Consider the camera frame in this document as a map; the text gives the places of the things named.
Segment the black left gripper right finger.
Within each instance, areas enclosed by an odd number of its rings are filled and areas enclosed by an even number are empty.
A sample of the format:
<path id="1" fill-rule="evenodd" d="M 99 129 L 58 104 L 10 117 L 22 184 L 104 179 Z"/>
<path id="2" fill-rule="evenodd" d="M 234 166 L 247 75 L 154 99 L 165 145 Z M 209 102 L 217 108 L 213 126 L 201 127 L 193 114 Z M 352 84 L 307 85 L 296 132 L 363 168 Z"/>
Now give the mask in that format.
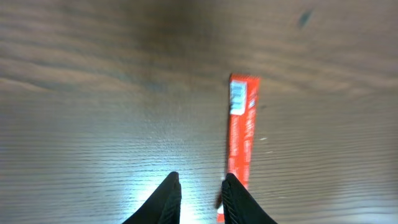
<path id="1" fill-rule="evenodd" d="M 222 182 L 221 199 L 225 224 L 277 224 L 232 173 Z"/>

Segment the red stick sachet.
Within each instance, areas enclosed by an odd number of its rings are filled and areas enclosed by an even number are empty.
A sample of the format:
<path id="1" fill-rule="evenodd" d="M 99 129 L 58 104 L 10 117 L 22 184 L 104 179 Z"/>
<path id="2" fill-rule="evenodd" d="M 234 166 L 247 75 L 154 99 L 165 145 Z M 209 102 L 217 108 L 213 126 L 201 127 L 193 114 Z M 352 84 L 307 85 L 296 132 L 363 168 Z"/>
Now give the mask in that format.
<path id="1" fill-rule="evenodd" d="M 229 78 L 227 172 L 248 190 L 260 79 L 233 73 Z"/>

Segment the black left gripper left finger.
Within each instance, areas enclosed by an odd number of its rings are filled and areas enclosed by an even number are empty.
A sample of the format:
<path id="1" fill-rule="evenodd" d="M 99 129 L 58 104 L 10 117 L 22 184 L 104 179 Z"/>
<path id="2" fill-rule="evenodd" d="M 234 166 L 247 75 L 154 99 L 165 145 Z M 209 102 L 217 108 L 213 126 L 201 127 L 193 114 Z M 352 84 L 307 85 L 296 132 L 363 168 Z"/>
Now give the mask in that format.
<path id="1" fill-rule="evenodd" d="M 179 224 L 181 200 L 179 175 L 173 171 L 123 224 Z"/>

